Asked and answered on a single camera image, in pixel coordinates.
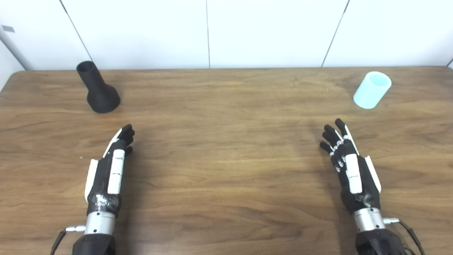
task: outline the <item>white wall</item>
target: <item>white wall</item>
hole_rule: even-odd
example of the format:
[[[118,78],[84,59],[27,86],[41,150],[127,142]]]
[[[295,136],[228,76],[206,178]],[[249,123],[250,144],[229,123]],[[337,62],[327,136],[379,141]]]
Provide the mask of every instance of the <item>white wall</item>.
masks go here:
[[[100,69],[209,68],[205,0],[63,4]]]
[[[451,0],[351,0],[324,66],[445,66],[452,11]]]
[[[26,69],[74,70],[89,54],[100,69],[417,66],[453,59],[452,0],[350,0],[344,14],[347,0],[63,3],[77,30],[59,0],[0,1],[0,25],[15,29],[0,27],[0,39]]]
[[[22,65],[0,41],[0,91],[12,74],[23,69]]]
[[[70,19],[58,0],[0,2],[0,38],[29,70],[75,69],[89,60]]]
[[[211,68],[321,67],[347,0],[207,0]]]

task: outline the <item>robotic hand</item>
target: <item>robotic hand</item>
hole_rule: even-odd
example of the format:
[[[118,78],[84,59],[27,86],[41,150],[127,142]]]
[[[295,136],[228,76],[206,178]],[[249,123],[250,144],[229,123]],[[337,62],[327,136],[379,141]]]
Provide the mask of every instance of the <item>robotic hand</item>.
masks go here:
[[[120,129],[110,141],[101,160],[91,160],[85,199],[88,203],[86,225],[70,226],[60,232],[52,247],[55,253],[66,232],[84,232],[72,248],[73,255],[114,255],[115,219],[121,208],[121,179],[124,159],[132,152],[135,131],[130,124]]]
[[[328,143],[321,142],[320,147],[327,151],[338,172],[342,186],[341,199],[356,222],[359,232],[356,237],[357,253],[359,255],[406,254],[407,248],[403,246],[397,235],[386,229],[379,211],[381,183],[370,157],[360,156],[349,129],[341,119],[337,119],[335,124],[341,135],[333,127],[324,126],[323,138]],[[388,223],[399,222],[395,218],[385,220]]]

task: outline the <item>light blue cup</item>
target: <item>light blue cup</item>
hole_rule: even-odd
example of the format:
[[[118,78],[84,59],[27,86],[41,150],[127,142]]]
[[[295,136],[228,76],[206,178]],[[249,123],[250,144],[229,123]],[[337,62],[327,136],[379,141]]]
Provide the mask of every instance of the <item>light blue cup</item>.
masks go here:
[[[392,86],[390,78],[380,72],[369,72],[354,94],[354,102],[364,108],[372,109]]]

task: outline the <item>black vase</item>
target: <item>black vase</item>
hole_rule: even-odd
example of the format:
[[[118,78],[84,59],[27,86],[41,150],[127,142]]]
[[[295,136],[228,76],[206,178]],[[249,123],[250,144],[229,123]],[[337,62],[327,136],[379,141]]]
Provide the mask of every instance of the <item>black vase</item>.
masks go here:
[[[88,89],[87,101],[93,111],[109,113],[120,105],[116,89],[104,82],[101,73],[92,61],[84,61],[77,66],[77,72]]]

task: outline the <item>wooden table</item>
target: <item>wooden table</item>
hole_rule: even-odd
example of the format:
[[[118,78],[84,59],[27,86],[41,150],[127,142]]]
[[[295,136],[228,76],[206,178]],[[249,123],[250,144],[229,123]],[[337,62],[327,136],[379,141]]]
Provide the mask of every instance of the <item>wooden table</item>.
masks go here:
[[[393,87],[364,110],[352,95],[372,70]],[[453,70],[101,73],[122,99],[108,114],[89,108],[75,71],[16,73],[0,93],[0,254],[47,254],[61,229],[84,224],[89,161],[132,123],[118,254],[354,255],[355,225],[318,148],[338,117],[373,158],[383,216],[413,227],[427,254],[452,253]]]

